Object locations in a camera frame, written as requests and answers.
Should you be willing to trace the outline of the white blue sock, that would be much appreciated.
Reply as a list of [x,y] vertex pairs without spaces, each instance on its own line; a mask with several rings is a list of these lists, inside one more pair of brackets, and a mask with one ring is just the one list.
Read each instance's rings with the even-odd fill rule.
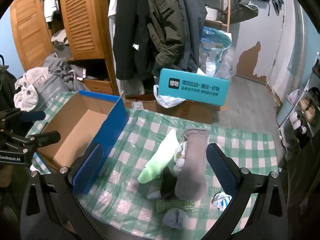
[[212,199],[212,204],[219,210],[225,211],[228,204],[231,202],[232,196],[226,194],[225,192],[217,193]]

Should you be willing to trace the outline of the grey fleece slipper sock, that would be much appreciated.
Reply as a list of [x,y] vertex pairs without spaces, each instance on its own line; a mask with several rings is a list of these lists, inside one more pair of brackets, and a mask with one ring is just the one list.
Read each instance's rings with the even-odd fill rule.
[[183,133],[186,141],[184,165],[175,187],[175,195],[181,200],[196,202],[207,194],[205,171],[208,138],[209,131],[205,129],[188,129]]

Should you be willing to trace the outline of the black sock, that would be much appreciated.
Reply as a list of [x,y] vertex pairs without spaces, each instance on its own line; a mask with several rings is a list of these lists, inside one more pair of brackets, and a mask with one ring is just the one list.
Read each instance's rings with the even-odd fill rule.
[[138,176],[138,181],[141,184],[146,184],[156,178],[162,178],[161,187],[158,191],[154,191],[147,195],[147,199],[162,198],[165,200],[171,199],[175,196],[175,187],[177,178],[171,174],[170,168],[165,167],[160,174],[155,174],[146,167]]

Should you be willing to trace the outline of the green sparkly scrub cloth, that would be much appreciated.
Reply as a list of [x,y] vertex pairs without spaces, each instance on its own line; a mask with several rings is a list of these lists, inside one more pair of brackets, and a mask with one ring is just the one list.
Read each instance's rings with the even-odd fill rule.
[[156,200],[156,211],[167,212],[171,209],[181,209],[183,211],[193,211],[195,209],[195,203],[190,201],[181,200],[178,198],[157,199]]

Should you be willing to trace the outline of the white patterned knotted cloth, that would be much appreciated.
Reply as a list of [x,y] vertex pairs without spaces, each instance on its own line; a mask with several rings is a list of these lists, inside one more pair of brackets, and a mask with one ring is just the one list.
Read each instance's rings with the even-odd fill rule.
[[187,148],[187,138],[183,137],[179,143],[177,152],[174,154],[175,166],[172,169],[172,174],[175,177],[178,177],[179,173],[181,172],[184,166],[186,148]]

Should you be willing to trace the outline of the light pink towel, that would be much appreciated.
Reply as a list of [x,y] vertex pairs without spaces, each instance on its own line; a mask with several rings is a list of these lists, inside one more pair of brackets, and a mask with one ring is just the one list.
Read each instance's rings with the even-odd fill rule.
[[15,82],[14,104],[22,111],[32,111],[39,102],[37,88],[51,77],[48,67],[28,70]]

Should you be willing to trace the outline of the blue cardboard box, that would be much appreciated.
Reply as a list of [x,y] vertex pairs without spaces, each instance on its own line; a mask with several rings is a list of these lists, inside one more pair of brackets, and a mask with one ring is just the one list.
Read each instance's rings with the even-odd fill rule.
[[110,154],[129,119],[122,98],[84,90],[60,94],[44,112],[28,134],[58,131],[61,139],[34,154],[30,170],[41,174],[70,167],[93,142]]

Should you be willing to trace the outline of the green checkered tablecloth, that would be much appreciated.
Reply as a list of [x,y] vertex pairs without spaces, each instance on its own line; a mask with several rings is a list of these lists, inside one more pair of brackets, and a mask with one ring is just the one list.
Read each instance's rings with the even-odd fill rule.
[[42,148],[32,169],[42,174],[69,166],[92,142],[106,154],[96,180],[84,194],[76,195],[88,215],[145,239],[201,239],[221,215],[214,197],[222,187],[212,168],[201,170],[207,192],[183,200],[175,186],[186,166],[187,141],[196,132],[204,146],[215,143],[236,165],[267,175],[277,169],[270,134],[244,132],[188,121],[153,111],[126,109],[117,96],[87,91],[60,94],[46,108],[29,134],[56,130],[57,144]]

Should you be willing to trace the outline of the metal shoe rack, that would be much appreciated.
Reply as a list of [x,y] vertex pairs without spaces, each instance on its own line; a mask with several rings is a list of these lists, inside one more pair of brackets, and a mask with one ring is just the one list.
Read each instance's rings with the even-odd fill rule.
[[303,89],[298,90],[291,111],[278,128],[280,139],[302,136],[313,138],[319,132],[319,53],[311,75]]

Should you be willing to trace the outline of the brown cardboard box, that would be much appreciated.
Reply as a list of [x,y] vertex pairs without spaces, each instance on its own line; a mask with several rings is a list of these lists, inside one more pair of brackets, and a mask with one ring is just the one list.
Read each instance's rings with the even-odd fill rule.
[[157,103],[153,94],[126,95],[123,100],[126,108],[146,109],[204,124],[211,124],[217,119],[217,114],[220,111],[225,111],[228,108],[227,104],[224,106],[216,106],[186,100],[175,107],[166,109]]

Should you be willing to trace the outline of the teal shoe box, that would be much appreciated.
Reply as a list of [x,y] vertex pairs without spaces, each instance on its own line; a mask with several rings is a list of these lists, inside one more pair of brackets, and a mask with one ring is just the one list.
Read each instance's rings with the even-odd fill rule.
[[158,92],[189,101],[223,106],[227,97],[229,81],[173,69],[162,69]]

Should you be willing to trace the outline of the blue white plastic bag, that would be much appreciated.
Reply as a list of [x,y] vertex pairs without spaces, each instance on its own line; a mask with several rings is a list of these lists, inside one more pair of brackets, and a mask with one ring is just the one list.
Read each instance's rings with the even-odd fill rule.
[[211,27],[202,29],[199,49],[200,70],[207,76],[231,81],[236,74],[233,66],[232,35]]

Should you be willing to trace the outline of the wooden louvered wardrobe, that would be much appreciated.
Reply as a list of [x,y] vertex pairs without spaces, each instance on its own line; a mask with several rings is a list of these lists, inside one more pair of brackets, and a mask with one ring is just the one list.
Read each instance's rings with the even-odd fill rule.
[[69,62],[91,70],[95,80],[84,79],[94,92],[119,95],[113,66],[108,23],[108,0],[57,0],[51,22],[44,17],[45,0],[13,0],[10,20],[15,47],[24,71],[43,65],[57,50],[52,38],[59,31],[66,42]]

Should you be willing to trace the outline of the olive green hanging jacket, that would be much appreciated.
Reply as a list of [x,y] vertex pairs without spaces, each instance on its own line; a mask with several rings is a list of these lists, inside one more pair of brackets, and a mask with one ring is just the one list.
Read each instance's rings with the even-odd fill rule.
[[185,28],[183,16],[176,0],[148,0],[148,30],[156,48],[154,76],[164,68],[177,69],[184,53]]

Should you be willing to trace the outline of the dark blue hanging coat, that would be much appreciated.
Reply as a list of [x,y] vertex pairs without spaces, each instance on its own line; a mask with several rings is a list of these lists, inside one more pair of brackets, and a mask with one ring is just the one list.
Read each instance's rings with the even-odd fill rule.
[[178,67],[188,72],[199,68],[200,39],[207,16],[203,0],[176,0],[183,16],[185,29],[184,53]]

